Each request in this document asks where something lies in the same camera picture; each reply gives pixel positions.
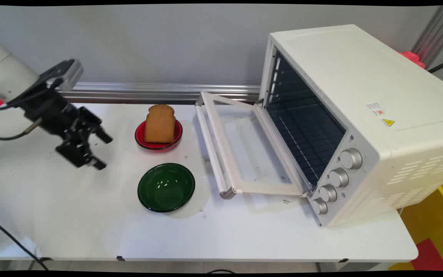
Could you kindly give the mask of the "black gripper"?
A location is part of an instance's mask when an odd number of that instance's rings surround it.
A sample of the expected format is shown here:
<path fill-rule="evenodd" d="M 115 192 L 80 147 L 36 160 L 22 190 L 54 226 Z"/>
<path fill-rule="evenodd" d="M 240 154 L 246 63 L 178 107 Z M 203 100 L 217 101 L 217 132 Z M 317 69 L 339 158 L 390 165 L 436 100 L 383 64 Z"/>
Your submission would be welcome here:
<path fill-rule="evenodd" d="M 102 120 L 85 107 L 79 109 L 58 92 L 45 92 L 24 102 L 24 116 L 31 121 L 42 119 L 39 124 L 51 135 L 64 136 L 63 142 L 55 150 L 76 168 L 83 165 L 97 170 L 106 168 L 106 163 L 95 156 L 88 143 L 89 136 L 95 134 L 104 143 L 113 141 L 104 128 Z M 74 121 L 76 130 L 70 130 Z"/>

